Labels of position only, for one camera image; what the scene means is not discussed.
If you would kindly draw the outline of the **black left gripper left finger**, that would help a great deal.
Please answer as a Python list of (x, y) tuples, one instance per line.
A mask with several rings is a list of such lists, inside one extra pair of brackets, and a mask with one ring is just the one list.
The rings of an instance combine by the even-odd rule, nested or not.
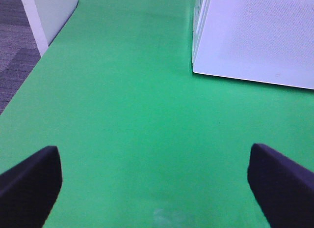
[(57, 146), (46, 146), (0, 175), (0, 226), (41, 228), (62, 187)]

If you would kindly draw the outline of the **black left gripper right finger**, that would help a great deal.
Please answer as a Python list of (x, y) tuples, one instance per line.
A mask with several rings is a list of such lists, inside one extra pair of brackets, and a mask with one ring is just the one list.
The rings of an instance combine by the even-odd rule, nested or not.
[(247, 179), (272, 228), (314, 226), (314, 173), (273, 148), (251, 147)]

